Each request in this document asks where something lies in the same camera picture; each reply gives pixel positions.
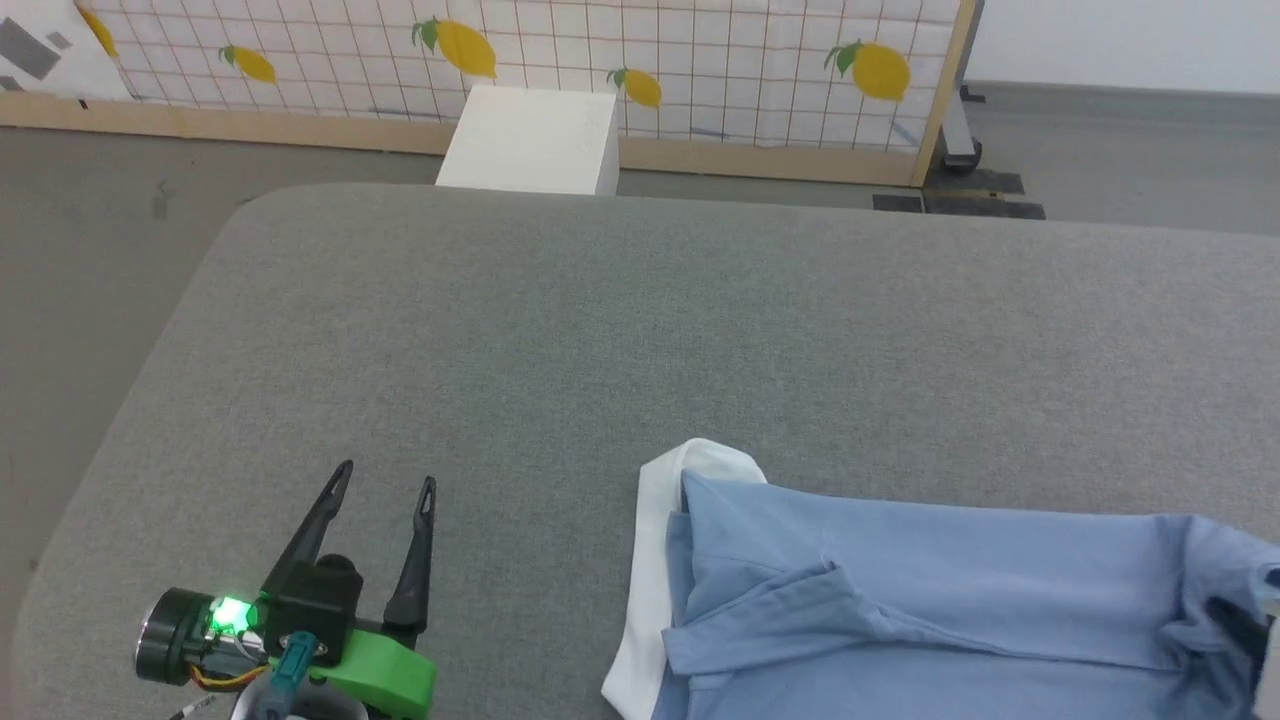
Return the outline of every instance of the blue fabric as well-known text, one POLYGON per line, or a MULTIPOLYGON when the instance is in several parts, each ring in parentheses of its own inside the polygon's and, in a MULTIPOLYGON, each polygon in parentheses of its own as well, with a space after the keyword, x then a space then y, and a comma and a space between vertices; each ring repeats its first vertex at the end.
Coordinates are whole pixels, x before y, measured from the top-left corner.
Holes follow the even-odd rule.
POLYGON ((1280 548, 1199 516, 820 497, 686 471, 655 720, 1245 720, 1280 548))

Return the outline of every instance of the wooden frame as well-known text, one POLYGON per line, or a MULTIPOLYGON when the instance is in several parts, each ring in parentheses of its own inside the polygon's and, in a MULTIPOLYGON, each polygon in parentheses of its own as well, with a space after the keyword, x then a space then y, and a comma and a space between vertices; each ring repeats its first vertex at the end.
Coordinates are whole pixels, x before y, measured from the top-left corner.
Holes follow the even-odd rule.
MULTIPOLYGON (((618 143, 621 164, 627 169, 920 187, 933 161, 947 102, 955 90, 974 8, 975 0, 960 4, 920 152, 915 156, 870 150, 754 147, 622 137, 618 143)), ((78 101, 27 92, 0 94, 0 126, 424 155, 444 155, 453 137, 452 124, 78 101)))

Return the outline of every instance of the lemon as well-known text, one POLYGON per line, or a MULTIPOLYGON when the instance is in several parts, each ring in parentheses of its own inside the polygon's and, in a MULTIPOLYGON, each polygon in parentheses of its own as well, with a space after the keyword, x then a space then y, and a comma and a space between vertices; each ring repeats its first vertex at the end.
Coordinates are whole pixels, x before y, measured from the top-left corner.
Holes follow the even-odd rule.
POLYGON ((97 15, 93 13, 84 10, 83 8, 76 9, 84 17, 84 22, 88 23, 88 28, 93 31, 95 36, 97 36, 97 41, 102 44, 102 50, 106 50, 108 55, 115 58, 115 40, 111 37, 111 31, 106 29, 102 20, 97 19, 97 15))
POLYGON ((239 65, 242 73, 257 82, 275 85, 275 67, 266 58, 248 47, 228 45, 218 51, 218 56, 227 60, 227 64, 233 68, 239 65))
POLYGON ((612 82, 620 88, 625 86, 627 88, 627 97, 637 105, 644 105, 645 108, 662 105, 662 86, 658 85, 658 81, 653 79, 652 74, 644 70, 631 70, 627 68, 609 70, 609 74, 604 76, 604 82, 612 82))
POLYGON ((433 17, 429 22, 413 24, 413 45, 417 45, 419 37, 431 53, 435 53, 439 42, 444 59, 463 73, 498 77, 498 58, 493 54, 493 46, 483 35, 465 24, 433 17))
POLYGON ((868 97, 901 102, 906 88, 911 85, 911 68, 892 47, 861 41, 837 45, 827 53, 827 60, 822 67, 831 64, 832 58, 836 59, 840 77, 845 77, 845 70, 850 65, 854 67, 854 85, 868 97))

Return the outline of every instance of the gray table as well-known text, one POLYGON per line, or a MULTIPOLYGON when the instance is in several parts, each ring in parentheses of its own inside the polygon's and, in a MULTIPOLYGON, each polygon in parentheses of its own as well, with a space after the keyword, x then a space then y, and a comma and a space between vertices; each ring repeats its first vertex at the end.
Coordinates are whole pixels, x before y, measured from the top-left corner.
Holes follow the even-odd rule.
POLYGON ((376 616, 439 478, 436 717, 607 717, 636 474, 692 436, 805 491, 1202 512, 1280 539, 1280 241, 340 184, 223 231, 19 621, 19 717, 165 717, 169 585, 251 594, 333 466, 376 616))

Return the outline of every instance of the orange wire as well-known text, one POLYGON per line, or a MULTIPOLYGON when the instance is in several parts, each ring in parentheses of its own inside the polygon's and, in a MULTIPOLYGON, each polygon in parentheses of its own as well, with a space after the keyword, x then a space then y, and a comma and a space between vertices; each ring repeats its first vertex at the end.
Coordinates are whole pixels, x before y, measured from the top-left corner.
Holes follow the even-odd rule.
POLYGON ((200 684, 201 687, 206 687, 206 688, 232 688, 232 687, 237 687, 237 685, 243 685, 243 684, 248 683, 250 680, 252 680, 253 678, 257 678, 259 675, 261 675, 265 671, 266 671, 266 665, 261 665, 259 667, 255 667, 255 669, 250 670, 248 673, 244 673, 239 678, 232 678, 229 680, 214 680, 214 679, 206 678, 205 674, 200 671, 200 667, 196 667, 195 665, 192 665, 191 666, 191 678, 193 680, 196 680, 196 683, 200 684))

